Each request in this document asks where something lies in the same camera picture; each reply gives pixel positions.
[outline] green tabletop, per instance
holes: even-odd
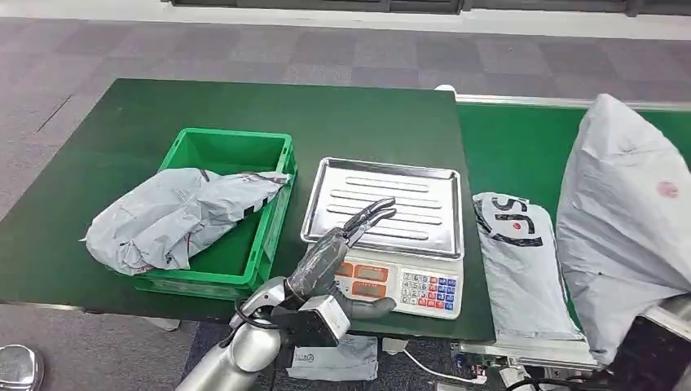
[[[195,81],[118,80],[0,222],[0,301],[172,319],[227,321],[227,301],[140,292],[94,261],[78,242],[91,219],[152,176],[185,127],[287,133],[299,174],[273,275],[288,275],[305,251],[299,230],[319,160],[335,156],[456,169],[464,149],[451,93]],[[460,317],[390,314],[354,329],[493,340],[472,206],[464,203],[464,293]]]
[[[551,104],[567,104],[564,99]],[[459,103],[465,160],[473,194],[484,191],[527,198],[557,216],[561,180],[586,108],[521,103]],[[689,105],[637,110],[691,161]],[[571,317],[578,322],[574,307]]]

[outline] floor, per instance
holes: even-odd
[[[117,77],[691,101],[691,42],[289,26],[0,19],[0,217]],[[45,390],[171,389],[196,325],[0,306]]]
[[[206,352],[227,336],[227,326],[221,324],[201,323],[183,374],[186,375],[201,360]],[[450,340],[410,340],[406,350],[413,357],[422,362],[427,368],[440,373],[459,375],[454,372],[455,360],[451,357]],[[434,389],[432,384],[443,381],[454,383],[452,380],[440,379],[422,371],[404,354],[390,355],[379,349],[377,361],[379,364],[377,378],[373,381],[341,381],[303,380],[288,377],[284,370],[290,367],[292,355],[290,351],[283,351],[276,360],[274,390],[276,391],[421,391]],[[257,379],[257,389],[268,389],[271,378],[271,367],[263,371]],[[464,384],[462,388],[449,391],[487,391],[488,384],[483,386]]]

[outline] white cable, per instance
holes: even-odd
[[[419,361],[417,361],[414,357],[412,357],[412,354],[408,352],[407,350],[403,350],[403,352],[415,363],[417,364],[418,367],[422,368],[425,370],[425,372],[431,373],[432,375],[435,376],[440,376],[440,377],[445,377],[447,379],[452,379],[452,380],[458,380],[462,381],[464,383],[473,383],[473,384],[485,384],[487,382],[487,378],[483,376],[483,378],[478,378],[478,379],[464,379],[462,377],[458,376],[451,376],[451,375],[445,375],[443,373],[435,372],[432,371],[431,369],[427,368],[426,366],[422,365]]]

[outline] digital scale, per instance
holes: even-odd
[[[314,243],[389,197],[396,199],[396,214],[367,231],[349,251],[337,284],[353,299],[391,297],[397,312],[457,318],[464,247],[456,171],[324,158],[301,237]]]

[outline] gray plastic bag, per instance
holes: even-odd
[[[557,211],[564,278],[593,357],[633,319],[691,292],[691,174],[658,129],[607,94],[581,121]]]
[[[566,307],[549,213],[505,194],[473,202],[497,335],[582,340]]]
[[[276,172],[221,176],[165,169],[96,216],[86,248],[125,275],[189,269],[190,257],[271,201],[290,178]]]
[[[379,369],[375,336],[346,334],[334,348],[295,348],[288,376],[308,380],[374,380]]]

